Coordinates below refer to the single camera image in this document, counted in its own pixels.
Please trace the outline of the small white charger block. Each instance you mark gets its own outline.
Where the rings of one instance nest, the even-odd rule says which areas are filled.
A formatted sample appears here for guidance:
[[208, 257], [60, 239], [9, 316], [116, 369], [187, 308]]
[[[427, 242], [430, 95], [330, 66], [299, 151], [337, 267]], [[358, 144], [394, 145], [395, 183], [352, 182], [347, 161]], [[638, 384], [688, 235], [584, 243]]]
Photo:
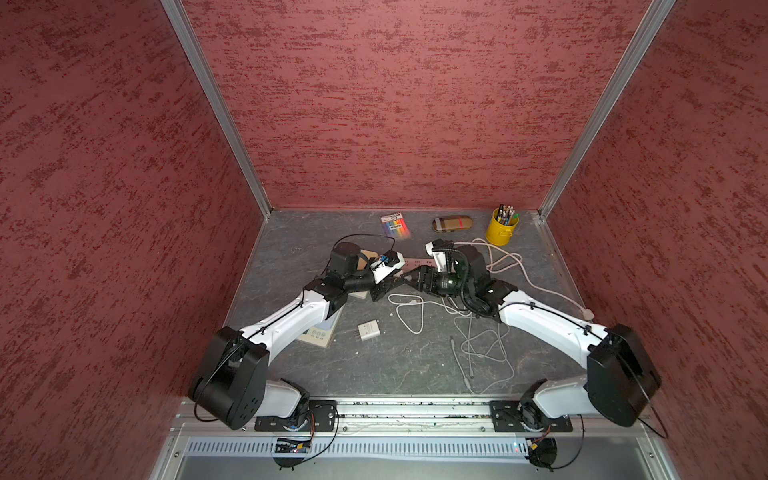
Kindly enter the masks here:
[[381, 334], [377, 320], [371, 320], [358, 325], [358, 332], [362, 341], [370, 340]]

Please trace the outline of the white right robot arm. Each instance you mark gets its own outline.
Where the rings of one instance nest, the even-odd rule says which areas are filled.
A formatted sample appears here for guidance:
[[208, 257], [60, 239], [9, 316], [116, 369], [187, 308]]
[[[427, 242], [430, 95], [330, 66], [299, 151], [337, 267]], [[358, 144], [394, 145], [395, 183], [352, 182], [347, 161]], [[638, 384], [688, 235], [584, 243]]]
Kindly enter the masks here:
[[527, 430], [544, 431], [560, 417], [584, 414], [601, 415], [621, 427], [639, 421], [661, 378], [630, 327], [605, 327], [541, 303], [493, 277], [470, 245], [437, 240], [427, 250], [433, 265], [403, 274], [404, 284], [433, 296], [456, 297], [469, 313], [522, 330], [581, 367], [575, 377], [542, 379], [523, 394], [515, 416]]

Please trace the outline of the white electronic scale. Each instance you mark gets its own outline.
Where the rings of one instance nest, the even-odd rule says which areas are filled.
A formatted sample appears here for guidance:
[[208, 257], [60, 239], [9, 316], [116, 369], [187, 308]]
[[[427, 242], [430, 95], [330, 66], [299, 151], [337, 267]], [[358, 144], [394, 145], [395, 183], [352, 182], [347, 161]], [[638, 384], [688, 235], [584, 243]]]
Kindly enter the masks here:
[[343, 311], [344, 308], [341, 307], [328, 319], [305, 330], [298, 337], [298, 340], [321, 348], [328, 348], [334, 338], [335, 330]]

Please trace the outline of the aluminium corner post right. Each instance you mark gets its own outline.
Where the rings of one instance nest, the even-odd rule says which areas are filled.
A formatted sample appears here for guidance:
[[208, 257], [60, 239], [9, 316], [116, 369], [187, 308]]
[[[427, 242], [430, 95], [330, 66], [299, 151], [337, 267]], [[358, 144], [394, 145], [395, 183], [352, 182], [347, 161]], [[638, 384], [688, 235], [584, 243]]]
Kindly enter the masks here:
[[582, 133], [538, 209], [538, 215], [542, 222], [546, 222], [554, 211], [675, 4], [675, 0], [653, 0], [650, 2], [592, 110]]

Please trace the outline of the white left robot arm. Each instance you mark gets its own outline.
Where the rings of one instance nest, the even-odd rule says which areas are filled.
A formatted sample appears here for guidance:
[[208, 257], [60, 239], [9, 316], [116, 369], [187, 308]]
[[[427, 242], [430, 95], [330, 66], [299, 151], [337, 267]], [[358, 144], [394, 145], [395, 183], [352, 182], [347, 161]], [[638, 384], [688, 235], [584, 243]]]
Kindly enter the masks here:
[[216, 332], [188, 390], [193, 408], [232, 430], [261, 417], [278, 419], [288, 430], [303, 428], [310, 395], [287, 380], [270, 380], [271, 362], [305, 331], [336, 319], [351, 293], [373, 293], [404, 265], [403, 255], [394, 250], [369, 258], [355, 243], [335, 245], [323, 273], [293, 302], [240, 330]]

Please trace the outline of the rainbow highlighter pack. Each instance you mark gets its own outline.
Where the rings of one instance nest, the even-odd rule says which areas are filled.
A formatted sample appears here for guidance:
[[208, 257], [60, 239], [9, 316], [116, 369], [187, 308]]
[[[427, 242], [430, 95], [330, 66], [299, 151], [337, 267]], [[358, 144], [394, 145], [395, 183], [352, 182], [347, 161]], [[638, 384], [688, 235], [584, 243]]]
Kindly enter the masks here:
[[402, 212], [384, 215], [380, 218], [384, 233], [396, 241], [411, 238], [411, 232], [407, 226]]

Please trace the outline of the aluminium corner post left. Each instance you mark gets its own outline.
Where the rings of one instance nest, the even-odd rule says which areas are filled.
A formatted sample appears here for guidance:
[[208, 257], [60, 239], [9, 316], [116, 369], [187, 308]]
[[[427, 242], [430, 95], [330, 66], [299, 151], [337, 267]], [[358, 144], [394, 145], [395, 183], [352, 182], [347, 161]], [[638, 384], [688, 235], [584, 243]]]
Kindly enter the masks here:
[[208, 100], [218, 125], [227, 140], [246, 183], [259, 206], [261, 214], [265, 219], [268, 219], [271, 216], [273, 207], [268, 199], [266, 190], [258, 178], [258, 174], [256, 173], [244, 140], [237, 129], [236, 123], [214, 78], [214, 74], [194, 32], [183, 2], [179, 0], [162, 0], [161, 5], [182, 49], [184, 50], [198, 83]]

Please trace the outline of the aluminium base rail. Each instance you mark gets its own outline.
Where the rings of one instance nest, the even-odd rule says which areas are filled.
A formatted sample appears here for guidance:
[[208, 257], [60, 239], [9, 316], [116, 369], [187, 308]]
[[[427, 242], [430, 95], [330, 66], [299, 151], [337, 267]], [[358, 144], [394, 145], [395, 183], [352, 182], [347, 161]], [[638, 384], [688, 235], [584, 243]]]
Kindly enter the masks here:
[[526, 465], [530, 456], [555, 450], [558, 472], [616, 466], [648, 479], [679, 476], [664, 442], [644, 423], [624, 428], [582, 414], [531, 431], [514, 418], [515, 402], [494, 397], [321, 397], [309, 405], [310, 417], [300, 427], [259, 417], [230, 429], [197, 420], [185, 400], [150, 476], [178, 479], [194, 457], [270, 461], [281, 456], [279, 443], [289, 440], [308, 444], [294, 455], [304, 466], [357, 458]]

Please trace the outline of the pink power strip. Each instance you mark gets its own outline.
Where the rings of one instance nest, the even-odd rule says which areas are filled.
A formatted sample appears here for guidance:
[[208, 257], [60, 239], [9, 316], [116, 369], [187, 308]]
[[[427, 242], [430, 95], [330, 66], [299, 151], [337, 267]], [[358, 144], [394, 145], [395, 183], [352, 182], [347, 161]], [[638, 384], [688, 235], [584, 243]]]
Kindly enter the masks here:
[[421, 266], [435, 267], [436, 264], [432, 258], [406, 258], [402, 270], [409, 272]]

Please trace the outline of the aluminium corner post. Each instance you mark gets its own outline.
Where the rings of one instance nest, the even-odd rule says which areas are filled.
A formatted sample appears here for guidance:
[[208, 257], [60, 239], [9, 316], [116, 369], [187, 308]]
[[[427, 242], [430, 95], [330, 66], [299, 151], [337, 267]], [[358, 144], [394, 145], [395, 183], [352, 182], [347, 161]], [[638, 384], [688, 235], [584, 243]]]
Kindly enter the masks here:
[[582, 133], [538, 209], [538, 215], [542, 222], [546, 222], [554, 211], [675, 4], [675, 0], [653, 0], [650, 2], [592, 110]]
[[182, 49], [184, 50], [198, 83], [208, 100], [218, 125], [227, 140], [246, 183], [259, 206], [261, 214], [265, 219], [268, 219], [271, 216], [273, 207], [268, 199], [266, 190], [258, 178], [258, 174], [256, 173], [244, 140], [237, 129], [236, 123], [214, 78], [214, 74], [194, 32], [183, 2], [179, 0], [162, 0], [161, 5]]

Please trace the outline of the plaid brown glasses case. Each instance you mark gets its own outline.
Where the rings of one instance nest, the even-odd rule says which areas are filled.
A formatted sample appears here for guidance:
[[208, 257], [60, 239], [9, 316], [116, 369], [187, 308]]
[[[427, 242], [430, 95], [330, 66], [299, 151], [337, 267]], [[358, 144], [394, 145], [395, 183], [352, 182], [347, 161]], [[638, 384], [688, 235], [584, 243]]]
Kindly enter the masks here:
[[465, 215], [437, 217], [432, 222], [433, 230], [437, 233], [450, 233], [471, 229], [474, 221]]

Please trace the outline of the yellow metal pencil bucket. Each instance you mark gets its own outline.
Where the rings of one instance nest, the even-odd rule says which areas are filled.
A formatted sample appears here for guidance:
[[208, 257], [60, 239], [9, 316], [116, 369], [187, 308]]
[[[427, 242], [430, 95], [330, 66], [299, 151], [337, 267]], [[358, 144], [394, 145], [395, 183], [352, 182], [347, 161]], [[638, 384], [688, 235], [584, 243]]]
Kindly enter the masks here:
[[504, 226], [504, 225], [499, 224], [494, 219], [494, 214], [496, 213], [496, 209], [492, 213], [492, 217], [491, 217], [489, 226], [488, 226], [488, 228], [486, 230], [485, 237], [486, 237], [486, 240], [490, 244], [498, 246], [498, 247], [502, 247], [502, 246], [507, 245], [509, 243], [511, 237], [514, 235], [515, 229], [517, 228], [517, 226], [519, 224], [519, 221], [520, 221], [520, 215], [515, 210], [518, 213], [518, 215], [519, 215], [517, 221], [513, 225], [511, 225], [511, 226]]

